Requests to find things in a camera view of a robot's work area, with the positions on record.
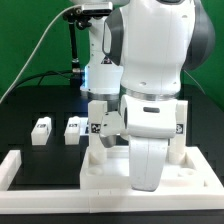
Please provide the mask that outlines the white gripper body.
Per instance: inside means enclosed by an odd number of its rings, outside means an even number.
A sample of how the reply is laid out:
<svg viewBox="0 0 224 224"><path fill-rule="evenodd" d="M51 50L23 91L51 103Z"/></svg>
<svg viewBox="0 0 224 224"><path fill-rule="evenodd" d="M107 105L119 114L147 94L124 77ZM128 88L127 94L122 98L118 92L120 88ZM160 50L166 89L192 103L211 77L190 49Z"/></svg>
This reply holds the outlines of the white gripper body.
<svg viewBox="0 0 224 224"><path fill-rule="evenodd" d="M149 153L149 161L166 159L169 140L176 134L177 101L145 101L123 95L120 113L128 135L132 158Z"/></svg>

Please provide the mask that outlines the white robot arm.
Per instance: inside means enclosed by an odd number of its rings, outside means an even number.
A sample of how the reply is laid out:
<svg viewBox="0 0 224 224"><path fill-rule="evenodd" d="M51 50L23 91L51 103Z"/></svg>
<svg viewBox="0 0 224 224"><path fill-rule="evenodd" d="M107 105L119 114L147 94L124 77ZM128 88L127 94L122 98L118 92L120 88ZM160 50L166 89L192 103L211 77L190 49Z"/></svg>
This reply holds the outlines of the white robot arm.
<svg viewBox="0 0 224 224"><path fill-rule="evenodd" d="M107 148L129 142L129 177L136 190L160 183L169 141L176 135L180 73L207 60L213 24L201 0L129 0L106 19L103 52L123 67L119 106L102 116Z"/></svg>

